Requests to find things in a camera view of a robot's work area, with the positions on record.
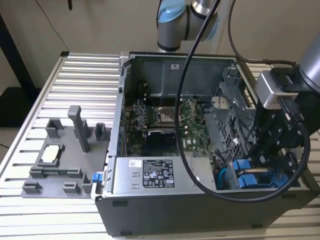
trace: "small circuit board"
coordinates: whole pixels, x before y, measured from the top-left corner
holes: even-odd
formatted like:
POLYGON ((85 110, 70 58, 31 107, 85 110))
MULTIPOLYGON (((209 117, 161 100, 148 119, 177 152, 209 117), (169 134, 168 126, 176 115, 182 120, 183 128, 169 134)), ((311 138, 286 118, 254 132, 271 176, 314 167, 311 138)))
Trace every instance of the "small circuit board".
POLYGON ((202 105, 197 98, 183 97, 180 105, 180 124, 183 126, 182 144, 193 157, 212 156, 210 137, 206 128, 202 105))

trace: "white component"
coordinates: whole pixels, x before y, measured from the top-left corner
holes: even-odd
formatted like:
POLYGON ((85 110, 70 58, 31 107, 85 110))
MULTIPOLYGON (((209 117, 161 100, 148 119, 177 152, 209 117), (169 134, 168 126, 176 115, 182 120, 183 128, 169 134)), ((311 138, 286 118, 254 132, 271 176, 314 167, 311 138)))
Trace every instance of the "white component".
POLYGON ((224 96, 214 96, 211 101, 216 109, 230 109, 228 99, 224 96))
POLYGON ((44 163, 53 163, 57 158, 58 152, 58 145, 49 145, 45 148, 41 159, 44 163))
POLYGON ((239 139, 236 137, 235 139, 233 139, 233 142, 235 145, 238 145, 239 144, 239 139))
POLYGON ((136 160, 136 159, 130 159, 129 167, 130 168, 141 168, 142 167, 142 161, 141 160, 136 160))
POLYGON ((261 156, 259 157, 259 160, 260 160, 260 162, 263 163, 263 164, 266 162, 266 159, 265 159, 265 157, 264 157, 263 155, 261 155, 261 156))

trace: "slotted metal tabletop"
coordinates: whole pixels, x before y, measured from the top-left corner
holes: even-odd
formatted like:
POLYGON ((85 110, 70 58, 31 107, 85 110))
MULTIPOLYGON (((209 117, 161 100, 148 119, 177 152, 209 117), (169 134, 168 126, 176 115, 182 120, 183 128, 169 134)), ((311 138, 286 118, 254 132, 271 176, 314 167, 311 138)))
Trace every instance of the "slotted metal tabletop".
MULTIPOLYGON (((254 77, 270 67, 249 64, 254 77)), ((64 126, 70 105, 80 105, 89 126, 112 127, 119 81, 119 56, 71 53, 61 57, 37 102, 0 165, 0 237, 18 240, 111 239, 91 199, 21 198, 47 136, 45 126, 58 117, 64 126)), ((320 135, 311 136, 309 169, 320 183, 320 135)), ((145 239, 190 240, 319 240, 320 198, 305 208, 290 210, 268 229, 145 236, 145 239)))

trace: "gray case side panel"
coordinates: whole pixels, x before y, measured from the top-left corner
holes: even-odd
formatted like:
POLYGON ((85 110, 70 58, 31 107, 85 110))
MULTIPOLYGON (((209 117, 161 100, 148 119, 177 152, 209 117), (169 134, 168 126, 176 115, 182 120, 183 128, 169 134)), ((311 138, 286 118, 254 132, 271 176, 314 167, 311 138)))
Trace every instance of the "gray case side panel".
MULTIPOLYGON (((291 209, 304 207, 309 191, 290 191, 295 199, 278 197, 257 204, 223 201, 208 195, 96 200, 106 231, 125 235, 175 234, 266 228, 291 209)), ((259 192, 232 194, 237 198, 261 196, 259 192)))

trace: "gray vertical post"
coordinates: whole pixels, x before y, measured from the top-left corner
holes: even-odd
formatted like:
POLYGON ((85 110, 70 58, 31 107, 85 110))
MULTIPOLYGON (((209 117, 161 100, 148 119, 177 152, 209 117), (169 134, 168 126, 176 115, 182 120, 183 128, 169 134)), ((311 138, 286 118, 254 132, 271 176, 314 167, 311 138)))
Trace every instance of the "gray vertical post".
POLYGON ((84 153, 87 153, 90 150, 90 146, 89 146, 87 135, 80 117, 80 113, 81 113, 81 107, 72 105, 69 108, 68 117, 73 121, 74 132, 79 139, 82 151, 84 153))

